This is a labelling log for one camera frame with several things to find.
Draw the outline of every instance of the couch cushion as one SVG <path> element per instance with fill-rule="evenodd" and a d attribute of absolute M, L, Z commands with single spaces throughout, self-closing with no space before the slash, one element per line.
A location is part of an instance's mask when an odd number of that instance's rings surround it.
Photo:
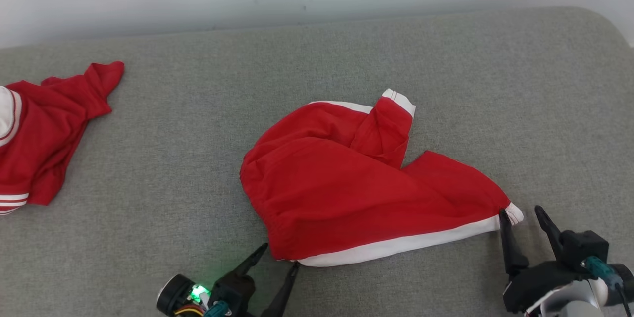
<path fill-rule="evenodd" d="M 311 101 L 417 106 L 406 163 L 430 149 L 478 168 L 526 214 L 592 229 L 634 267 L 634 57 L 600 15 L 533 8 L 263 30 L 62 42 L 0 51 L 0 85 L 125 62 L 48 207 L 0 219 L 0 316 L 160 316 L 174 274 L 211 284 L 267 240 L 242 157 Z M 288 262 L 252 269 L 259 314 Z M 332 268 L 303 268 L 287 317 L 506 315 L 499 234 Z M 615 308 L 617 314 L 622 310 Z"/>

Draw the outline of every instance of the cuff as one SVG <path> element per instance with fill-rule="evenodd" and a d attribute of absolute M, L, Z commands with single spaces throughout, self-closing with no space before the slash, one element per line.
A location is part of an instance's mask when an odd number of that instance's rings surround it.
<path fill-rule="evenodd" d="M 516 225 L 524 220 L 524 214 L 515 204 L 509 204 L 509 206 L 507 206 L 504 210 L 507 211 L 511 224 Z"/>
<path fill-rule="evenodd" d="M 93 63 L 84 75 L 89 78 L 93 87 L 105 100 L 119 84 L 123 70 L 123 62 L 113 62 L 111 64 Z"/>
<path fill-rule="evenodd" d="M 414 118 L 414 111 L 416 110 L 416 105 L 410 103 L 410 100 L 399 92 L 395 92 L 392 89 L 387 89 L 387 91 L 383 92 L 383 96 L 386 98 L 390 98 L 394 101 L 398 106 L 405 109 L 405 111 L 409 112 L 409 114 Z"/>
<path fill-rule="evenodd" d="M 18 132 L 22 116 L 20 94 L 6 87 L 0 87 L 0 146 L 4 146 Z"/>
<path fill-rule="evenodd" d="M 7 215 L 27 204 L 28 193 L 23 195 L 0 195 L 0 215 Z"/>

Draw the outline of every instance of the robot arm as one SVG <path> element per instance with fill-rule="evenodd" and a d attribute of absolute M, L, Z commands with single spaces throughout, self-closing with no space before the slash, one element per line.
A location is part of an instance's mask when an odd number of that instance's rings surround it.
<path fill-rule="evenodd" d="M 535 207 L 555 261 L 529 267 L 505 211 L 500 212 L 500 233 L 509 284 L 503 293 L 509 312 L 526 316 L 602 317 L 600 307 L 634 301 L 634 278 L 622 264 L 605 263 L 609 243 L 593 231 L 561 232 L 546 211 Z"/>
<path fill-rule="evenodd" d="M 159 292 L 157 309 L 170 317 L 254 317 L 248 309 L 256 285 L 247 273 L 260 261 L 267 247 L 268 244 L 262 244 L 240 265 L 216 281 L 212 290 L 183 275 L 176 275 Z M 261 317 L 284 315 L 299 266 L 299 263 L 292 265 L 284 285 Z"/>

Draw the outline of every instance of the green led light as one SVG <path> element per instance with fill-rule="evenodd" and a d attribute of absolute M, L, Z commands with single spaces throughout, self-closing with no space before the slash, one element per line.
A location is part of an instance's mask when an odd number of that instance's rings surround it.
<path fill-rule="evenodd" d="M 194 285 L 192 288 L 192 292 L 190 292 L 190 297 L 192 297 L 193 301 L 200 303 L 200 294 L 205 293 L 207 296 L 211 296 L 211 292 L 208 289 L 204 288 L 201 285 Z"/>

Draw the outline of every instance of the white cuff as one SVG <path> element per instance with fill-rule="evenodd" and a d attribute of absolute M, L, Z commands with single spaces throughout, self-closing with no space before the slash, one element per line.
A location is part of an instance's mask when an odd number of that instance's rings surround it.
<path fill-rule="evenodd" d="M 387 91 L 383 92 L 383 96 L 393 100 L 396 104 L 405 109 L 405 111 L 409 112 L 412 118 L 414 118 L 416 105 L 410 103 L 410 100 L 406 96 L 401 93 L 395 92 L 392 89 L 387 89 Z"/>
<path fill-rule="evenodd" d="M 511 204 L 509 204 L 509 206 L 507 206 L 504 210 L 507 211 L 511 224 L 516 225 L 524 220 L 524 214 L 515 204 L 513 204 L 513 202 L 511 202 Z"/>
<path fill-rule="evenodd" d="M 0 87 L 0 146 L 13 139 L 20 127 L 22 98 L 20 94 Z"/>
<path fill-rule="evenodd" d="M 0 215 L 7 215 L 27 204 L 29 193 L 23 195 L 0 195 Z"/>

